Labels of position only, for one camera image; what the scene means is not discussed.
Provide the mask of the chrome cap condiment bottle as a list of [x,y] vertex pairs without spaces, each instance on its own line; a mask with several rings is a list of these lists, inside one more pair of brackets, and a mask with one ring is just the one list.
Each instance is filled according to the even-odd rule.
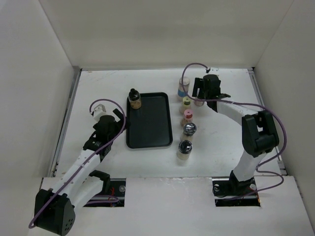
[[183,133],[181,135],[181,141],[193,141],[193,136],[197,131],[197,126],[193,122],[186,123],[183,126]]

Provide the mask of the black round cap bottle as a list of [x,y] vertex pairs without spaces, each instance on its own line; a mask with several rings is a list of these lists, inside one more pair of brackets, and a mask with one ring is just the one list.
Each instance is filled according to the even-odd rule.
[[183,140],[178,145],[177,157],[181,160],[188,160],[192,151],[192,143],[189,140]]

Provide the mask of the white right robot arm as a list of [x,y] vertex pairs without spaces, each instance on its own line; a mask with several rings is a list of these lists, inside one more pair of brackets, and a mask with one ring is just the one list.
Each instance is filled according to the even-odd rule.
[[195,78],[192,96],[242,128],[243,154],[228,180],[213,181],[214,195],[227,197],[248,194],[254,184],[254,173],[259,163],[279,145],[273,115],[266,109],[255,111],[249,105],[231,101],[230,95],[221,92],[221,81],[213,74]]

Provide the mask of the blue label silver lid bottle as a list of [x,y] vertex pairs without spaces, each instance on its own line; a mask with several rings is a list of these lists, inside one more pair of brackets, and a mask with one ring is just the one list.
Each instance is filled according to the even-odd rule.
[[190,86],[190,78],[184,76],[183,78],[179,79],[178,84],[178,91],[177,91],[177,98],[179,101],[182,101],[183,98],[186,96],[185,92],[188,92]]

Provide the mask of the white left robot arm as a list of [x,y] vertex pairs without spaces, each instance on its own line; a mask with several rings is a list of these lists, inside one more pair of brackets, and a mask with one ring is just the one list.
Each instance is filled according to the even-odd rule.
[[113,141],[126,129],[124,111],[115,109],[113,112],[113,116],[105,111],[92,113],[97,120],[94,132],[74,164],[53,187],[37,193],[30,229],[39,227],[65,236],[73,227],[78,209],[94,195],[105,196],[110,192],[105,173],[96,168],[110,152]]

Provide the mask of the small black knob cap bottle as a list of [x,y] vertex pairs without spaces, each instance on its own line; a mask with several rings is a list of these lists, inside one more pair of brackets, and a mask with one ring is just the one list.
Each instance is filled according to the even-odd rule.
[[142,105],[140,93],[134,88],[130,90],[128,94],[128,100],[131,108],[135,110],[139,109]]

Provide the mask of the pink cap condiment bottle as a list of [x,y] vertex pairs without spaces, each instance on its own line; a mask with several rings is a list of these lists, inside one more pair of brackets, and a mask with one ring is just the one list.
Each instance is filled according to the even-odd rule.
[[184,126],[187,123],[192,122],[193,120],[193,111],[191,109],[186,109],[181,120],[181,126]]

